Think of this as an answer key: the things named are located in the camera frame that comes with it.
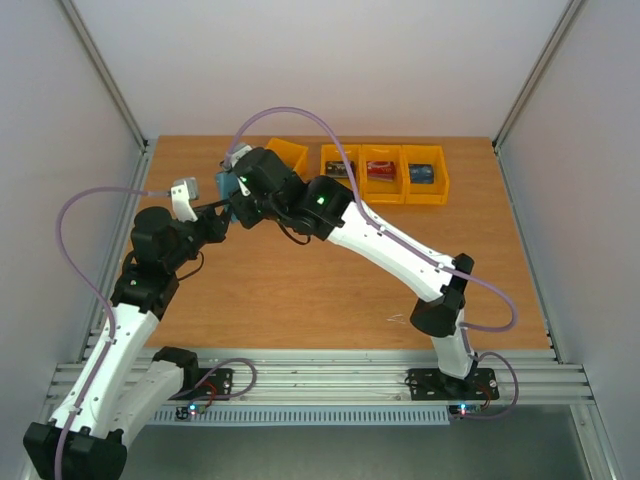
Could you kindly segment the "blue card holder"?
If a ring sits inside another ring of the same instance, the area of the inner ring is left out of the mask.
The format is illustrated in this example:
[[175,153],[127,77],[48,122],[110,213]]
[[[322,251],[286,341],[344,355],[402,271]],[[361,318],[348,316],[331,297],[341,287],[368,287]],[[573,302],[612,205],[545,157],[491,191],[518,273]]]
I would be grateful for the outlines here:
[[230,217],[231,223],[239,223],[236,208],[241,207],[246,199],[244,186],[231,170],[222,170],[215,175],[219,201],[224,212]]

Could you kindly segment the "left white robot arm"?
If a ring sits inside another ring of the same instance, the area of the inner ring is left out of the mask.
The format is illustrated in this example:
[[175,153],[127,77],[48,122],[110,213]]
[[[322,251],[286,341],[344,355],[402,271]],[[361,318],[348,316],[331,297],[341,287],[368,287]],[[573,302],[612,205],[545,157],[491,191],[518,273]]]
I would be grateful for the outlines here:
[[73,387],[45,423],[32,423],[23,445],[42,479],[117,479],[134,439],[171,396],[201,386],[195,353],[164,347],[143,377],[124,388],[140,350],[178,287],[178,270],[207,244],[225,239],[231,214],[219,201],[180,221],[164,207],[134,218],[132,250],[107,304],[107,322]]

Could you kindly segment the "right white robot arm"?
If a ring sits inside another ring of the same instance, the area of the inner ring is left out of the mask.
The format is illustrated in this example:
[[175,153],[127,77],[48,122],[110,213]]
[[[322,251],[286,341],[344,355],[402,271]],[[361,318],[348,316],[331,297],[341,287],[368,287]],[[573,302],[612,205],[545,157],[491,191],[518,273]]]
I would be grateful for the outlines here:
[[417,297],[410,322],[431,338],[444,390],[459,397],[475,387],[475,365],[461,329],[470,257],[429,250],[356,202],[337,180],[320,175],[305,181],[269,149],[246,146],[224,166],[237,178],[230,202],[244,228],[273,220],[359,254],[399,279]]

